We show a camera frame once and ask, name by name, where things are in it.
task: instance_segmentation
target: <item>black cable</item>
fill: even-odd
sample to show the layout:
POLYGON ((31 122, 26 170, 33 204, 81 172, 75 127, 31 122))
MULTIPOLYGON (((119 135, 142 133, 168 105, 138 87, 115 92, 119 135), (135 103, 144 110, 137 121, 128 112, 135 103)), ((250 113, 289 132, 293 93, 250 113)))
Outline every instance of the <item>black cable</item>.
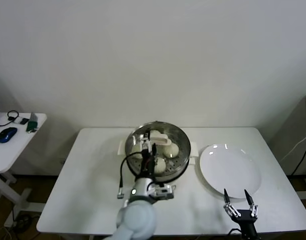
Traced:
POLYGON ((133 152, 133 153, 127 155, 127 156, 123 159, 123 161, 122 161, 122 163, 121 163, 121 168, 120 168, 120 171, 119 171, 119 175, 120 175, 119 187, 120 187, 120 188, 123 187, 123 164, 124 164, 124 162, 127 160, 127 158, 129 158, 129 157, 131 157, 131 156, 133 156, 133 155, 135 155, 135 154, 142 154, 142 153, 141 153, 140 151, 133 152))
POLYGON ((303 154, 303 157, 301 159, 301 161, 299 161, 298 165, 296 166, 296 168, 294 169, 294 171, 291 173, 291 176, 296 172, 296 170, 298 169, 298 167, 301 165, 301 163, 303 162, 304 158, 305 158, 305 155, 306 155, 306 150, 303 154))
POLYGON ((16 110, 11 110, 7 113, 8 116, 8 120, 10 120, 8 123, 0 125, 0 127, 4 127, 7 126, 8 124, 13 123, 18 117, 19 117, 19 112, 17 112, 16 110), (10 116, 11 113, 16 113, 16 116, 10 116))
POLYGON ((154 183, 155 183, 155 182, 153 182, 153 181, 150 182, 150 183, 147 185, 146 191, 148 191, 149 186, 152 185, 152 184, 154 184, 154 183))
MULTIPOLYGON (((238 229, 238 228, 233 228, 233 229, 231 229, 229 232, 228 232, 228 234, 226 235, 226 237, 228 237, 228 236, 230 236, 231 234, 232 234, 232 232, 233 231, 239 231, 240 233, 242 233, 242 231, 240 230, 240 229, 238 229)), ((226 239, 226 237, 225 236, 213 236, 213 237, 211 237, 209 240, 213 240, 213 239, 218 239, 218 238, 223 238, 223 239, 226 239)))
POLYGON ((240 229, 238 229, 238 228, 233 228, 233 229, 231 229, 229 232, 228 232, 228 234, 227 234, 227 236, 230 236, 231 234, 232 234, 232 232, 233 231, 239 231, 240 233, 242 233, 242 231, 240 230, 240 229))

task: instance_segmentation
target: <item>white wall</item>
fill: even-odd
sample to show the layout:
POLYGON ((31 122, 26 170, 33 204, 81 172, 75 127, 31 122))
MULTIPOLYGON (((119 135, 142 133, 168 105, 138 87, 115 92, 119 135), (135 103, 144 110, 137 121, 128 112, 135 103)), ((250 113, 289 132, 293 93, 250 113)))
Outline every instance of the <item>white wall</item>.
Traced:
POLYGON ((18 173, 58 173, 90 126, 269 140, 304 95, 306 0, 0 0, 0 109, 49 117, 18 173))

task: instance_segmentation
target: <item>metal rim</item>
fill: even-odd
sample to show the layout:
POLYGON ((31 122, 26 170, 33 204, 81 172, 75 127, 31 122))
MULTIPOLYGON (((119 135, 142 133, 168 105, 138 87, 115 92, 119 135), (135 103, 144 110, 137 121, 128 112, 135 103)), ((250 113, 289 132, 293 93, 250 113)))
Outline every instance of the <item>metal rim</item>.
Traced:
MULTIPOLYGON (((157 180, 158 183, 172 182, 175 179, 179 178, 186 171, 186 169, 189 165, 189 156, 190 156, 190 151, 191 151, 191 145, 190 145, 190 141, 189 141, 188 136, 186 135, 186 133, 181 128, 179 128, 178 126, 173 125, 171 123, 167 123, 167 122, 163 122, 163 121, 162 122, 161 121, 152 121, 152 122, 149 122, 149 123, 142 124, 139 127, 132 130, 131 133, 127 137, 126 143, 129 142, 129 139, 131 139, 134 135, 138 134, 138 133, 135 134, 136 131, 138 131, 138 130, 144 128, 144 127, 147 127, 149 129, 149 127, 150 127, 149 125, 154 125, 154 124, 157 124, 157 125, 160 124, 160 126, 157 126, 157 129, 158 129, 158 127, 163 128, 164 127, 163 125, 165 125, 166 127, 169 127, 171 130, 172 130, 172 128, 174 128, 176 131, 180 132, 179 136, 181 136, 182 139, 185 139, 184 140, 185 144, 182 145, 182 147, 185 146, 184 147, 185 150, 184 150, 184 152, 182 152, 182 153, 184 153, 184 158, 174 160, 172 158, 169 159, 169 158, 163 157, 164 159, 169 159, 169 160, 174 161, 174 163, 176 162, 175 164, 177 166, 174 166, 173 165, 174 163, 172 163, 171 165, 168 165, 169 168, 166 172, 164 172, 163 174, 159 174, 159 175, 157 174, 156 175, 156 180, 157 180)), ((129 154, 129 152, 130 152, 129 151, 129 145, 127 146, 125 144, 125 152, 126 152, 126 154, 129 154)), ((131 171, 131 173, 134 176, 136 176, 138 174, 138 167, 136 166, 137 164, 136 165, 134 164, 133 160, 135 160, 135 159, 127 159, 126 162, 127 162, 127 166, 129 168, 129 170, 131 171)))

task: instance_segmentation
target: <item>electronic device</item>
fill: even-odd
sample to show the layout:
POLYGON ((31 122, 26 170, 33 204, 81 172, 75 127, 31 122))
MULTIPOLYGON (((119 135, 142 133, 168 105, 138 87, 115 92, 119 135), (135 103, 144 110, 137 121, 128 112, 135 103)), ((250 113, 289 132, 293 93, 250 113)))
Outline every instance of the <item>electronic device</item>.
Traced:
POLYGON ((25 125, 29 121, 29 119, 21 116, 18 117, 10 116, 8 117, 8 121, 13 121, 13 123, 15 124, 25 125))
POLYGON ((2 130, 0 133, 0 143, 7 143, 17 133, 17 130, 16 127, 9 127, 2 130))

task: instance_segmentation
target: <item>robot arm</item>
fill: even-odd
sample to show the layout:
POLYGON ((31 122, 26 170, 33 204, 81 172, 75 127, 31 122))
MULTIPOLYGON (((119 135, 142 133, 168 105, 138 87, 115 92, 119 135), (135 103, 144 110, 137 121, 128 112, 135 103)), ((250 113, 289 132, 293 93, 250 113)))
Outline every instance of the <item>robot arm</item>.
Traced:
MULTIPOLYGON (((156 212, 152 204, 158 200, 174 198, 175 186, 155 184, 156 144, 151 145, 150 133, 141 138, 141 172, 135 178, 129 199, 125 201, 117 216, 117 230, 106 239, 146 240, 156 229, 156 212)), ((117 198, 123 198, 119 189, 117 198)))

